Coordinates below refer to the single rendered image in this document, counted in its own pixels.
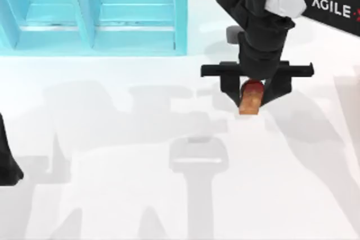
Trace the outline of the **red and brown block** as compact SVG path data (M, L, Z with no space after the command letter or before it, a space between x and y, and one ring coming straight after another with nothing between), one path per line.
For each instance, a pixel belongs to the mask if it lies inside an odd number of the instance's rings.
M261 81L249 79L241 86L240 94L239 114L257 115L262 105L264 84Z

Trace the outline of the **pale grey rounded box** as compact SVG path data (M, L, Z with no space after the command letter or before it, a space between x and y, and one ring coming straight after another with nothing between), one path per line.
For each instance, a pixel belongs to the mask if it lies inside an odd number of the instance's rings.
M226 39L228 44L238 44L238 34L243 32L240 26L232 25L226 28Z

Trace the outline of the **light blue rack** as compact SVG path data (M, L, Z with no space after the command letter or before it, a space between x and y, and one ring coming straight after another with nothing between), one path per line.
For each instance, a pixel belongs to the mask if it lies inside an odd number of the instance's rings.
M0 56L187 53L188 0L0 0Z

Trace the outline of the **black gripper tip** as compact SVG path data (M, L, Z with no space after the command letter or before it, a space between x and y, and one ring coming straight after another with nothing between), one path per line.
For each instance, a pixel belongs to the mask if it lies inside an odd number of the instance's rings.
M3 116L0 113L0 187L15 186L23 178L24 173L10 150Z

